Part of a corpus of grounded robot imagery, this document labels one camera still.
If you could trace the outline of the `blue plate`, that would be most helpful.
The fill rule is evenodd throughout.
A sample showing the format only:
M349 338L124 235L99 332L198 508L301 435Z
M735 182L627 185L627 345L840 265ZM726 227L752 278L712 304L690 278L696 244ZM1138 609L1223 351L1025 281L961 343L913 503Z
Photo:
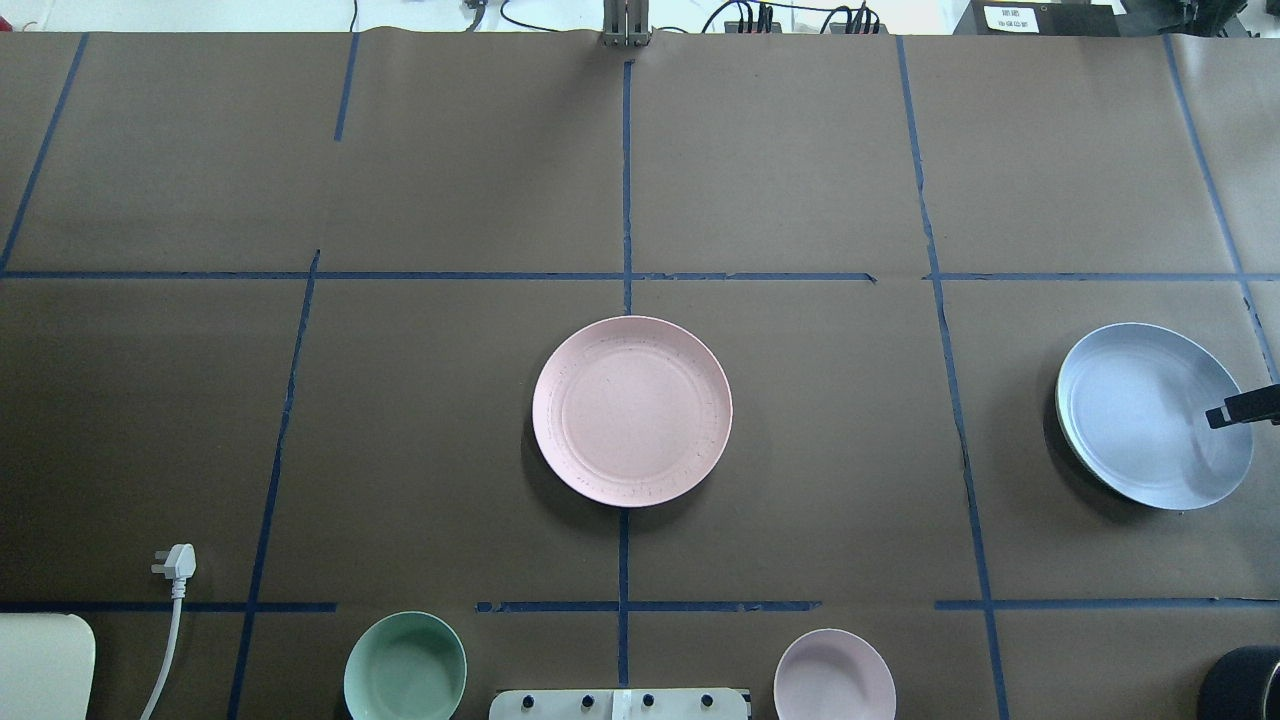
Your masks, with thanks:
M1249 474L1251 429L1212 428L1207 418L1239 389L1196 341L1123 322L1070 347L1053 404L1070 450L1111 491L1151 509L1192 511L1225 500Z

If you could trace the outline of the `pink plate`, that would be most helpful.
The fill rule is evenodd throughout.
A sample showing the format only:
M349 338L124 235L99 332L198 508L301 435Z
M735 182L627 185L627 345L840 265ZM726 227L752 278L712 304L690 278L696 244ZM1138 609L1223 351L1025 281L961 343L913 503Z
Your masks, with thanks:
M673 501L705 480L733 427L733 396L694 333L654 316L613 316L564 340L541 368L532 432L553 473L618 509Z

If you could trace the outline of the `black round object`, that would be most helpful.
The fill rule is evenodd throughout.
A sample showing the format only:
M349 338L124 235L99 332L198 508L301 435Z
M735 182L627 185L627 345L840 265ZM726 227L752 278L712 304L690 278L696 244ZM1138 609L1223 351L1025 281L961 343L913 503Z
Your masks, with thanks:
M1226 652L1202 680L1197 719L1279 719L1279 646Z

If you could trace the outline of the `black box with label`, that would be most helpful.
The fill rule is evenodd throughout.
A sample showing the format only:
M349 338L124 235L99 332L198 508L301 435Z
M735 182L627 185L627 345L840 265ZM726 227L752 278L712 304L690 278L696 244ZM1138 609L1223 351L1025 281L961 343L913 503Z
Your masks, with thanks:
M952 35L1119 37L1120 28L1114 8L1106 4L969 1L957 18Z

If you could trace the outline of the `pink bowl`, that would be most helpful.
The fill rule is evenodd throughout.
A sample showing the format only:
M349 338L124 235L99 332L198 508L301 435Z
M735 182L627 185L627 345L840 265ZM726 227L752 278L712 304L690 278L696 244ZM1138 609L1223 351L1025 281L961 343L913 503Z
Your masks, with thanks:
M808 632L781 655L773 680L778 719L895 719L888 664L861 637L837 628Z

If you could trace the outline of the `green bowl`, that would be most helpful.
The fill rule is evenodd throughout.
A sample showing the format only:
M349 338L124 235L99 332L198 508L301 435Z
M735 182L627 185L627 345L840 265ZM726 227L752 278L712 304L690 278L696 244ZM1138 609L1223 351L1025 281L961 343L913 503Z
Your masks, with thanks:
M343 674L352 719L451 719L468 676L465 646L435 615L394 612L352 647Z

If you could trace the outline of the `white chair corner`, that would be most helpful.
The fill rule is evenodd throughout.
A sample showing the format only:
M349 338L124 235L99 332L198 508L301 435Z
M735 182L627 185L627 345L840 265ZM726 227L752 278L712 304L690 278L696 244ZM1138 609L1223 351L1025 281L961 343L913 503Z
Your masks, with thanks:
M90 624L60 612L1 615L1 717L86 719L96 638Z

